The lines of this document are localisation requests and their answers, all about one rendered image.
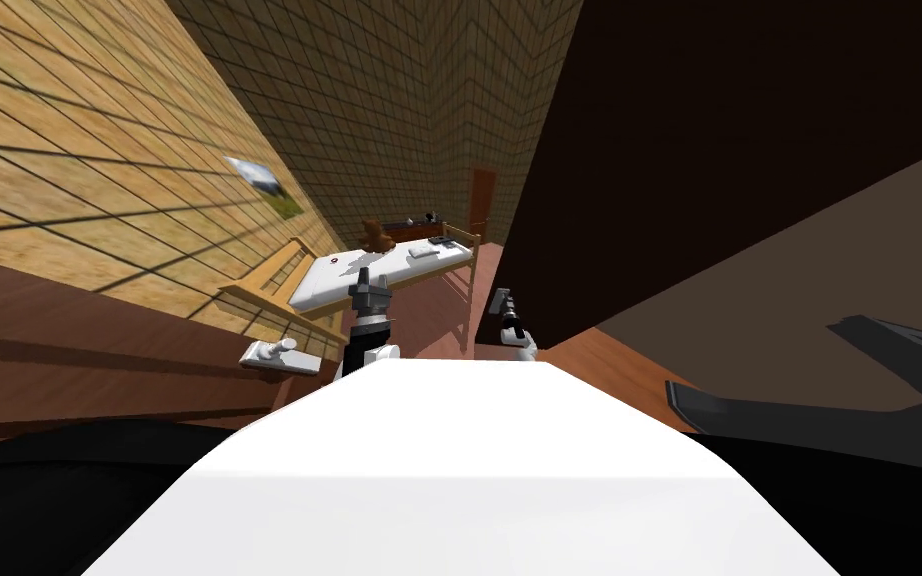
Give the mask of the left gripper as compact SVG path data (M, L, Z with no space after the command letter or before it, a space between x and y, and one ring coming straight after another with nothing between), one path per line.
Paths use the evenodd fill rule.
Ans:
M357 284L349 287L351 308L358 317L385 316L392 292L383 286L370 284L369 268L359 271Z

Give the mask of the wooden bed with white mattress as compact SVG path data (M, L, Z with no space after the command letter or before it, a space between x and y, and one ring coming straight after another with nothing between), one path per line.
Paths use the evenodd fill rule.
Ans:
M322 320L350 306L349 288L360 278L376 283L384 277L388 289L399 290L460 268L476 270L483 238L448 223L441 225L441 235L448 240L407 241L386 253L358 249L326 255L293 237L220 291L342 344L347 337L340 328Z

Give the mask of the dark wooden desk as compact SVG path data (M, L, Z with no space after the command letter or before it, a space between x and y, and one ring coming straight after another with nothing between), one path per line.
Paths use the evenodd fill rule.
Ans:
M436 212L418 218L383 223L384 232L395 243L428 239L443 235L443 220Z

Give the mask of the reddish brown door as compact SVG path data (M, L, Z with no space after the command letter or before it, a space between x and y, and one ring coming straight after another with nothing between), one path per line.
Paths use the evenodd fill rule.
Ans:
M484 166L473 166L470 178L468 229L481 242L488 239L488 223L497 189L498 174Z

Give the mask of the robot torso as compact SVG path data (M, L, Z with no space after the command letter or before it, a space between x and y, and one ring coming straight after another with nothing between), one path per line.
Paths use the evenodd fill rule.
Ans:
M237 431L84 576L838 576L724 460L550 364L378 361Z

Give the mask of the landscape picture on wall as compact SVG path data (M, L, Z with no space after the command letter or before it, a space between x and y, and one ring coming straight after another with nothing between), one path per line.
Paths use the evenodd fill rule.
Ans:
M297 201L282 186L275 173L268 167L224 156L227 162L249 186L257 191L268 205L283 219L290 219L303 212Z

